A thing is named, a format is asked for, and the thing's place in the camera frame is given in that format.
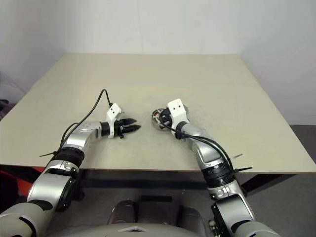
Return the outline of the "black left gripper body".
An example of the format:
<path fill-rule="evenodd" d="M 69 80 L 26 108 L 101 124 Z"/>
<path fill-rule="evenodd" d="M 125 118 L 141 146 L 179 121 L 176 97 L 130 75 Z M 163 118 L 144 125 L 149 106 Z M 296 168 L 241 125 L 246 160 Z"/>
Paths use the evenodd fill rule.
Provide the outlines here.
<path fill-rule="evenodd" d="M 119 137 L 120 139 L 124 138 L 123 135 L 123 120 L 116 120 L 114 122 L 114 137 Z"/>

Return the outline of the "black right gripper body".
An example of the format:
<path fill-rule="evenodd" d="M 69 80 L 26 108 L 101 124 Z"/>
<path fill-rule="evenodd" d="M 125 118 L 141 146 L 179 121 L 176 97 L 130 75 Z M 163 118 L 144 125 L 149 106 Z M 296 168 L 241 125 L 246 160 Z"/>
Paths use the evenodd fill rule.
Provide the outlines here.
<path fill-rule="evenodd" d="M 160 122 L 160 127 L 171 127 L 172 126 L 171 112 L 168 108 L 161 110 L 161 112 L 159 114 L 159 122 Z"/>

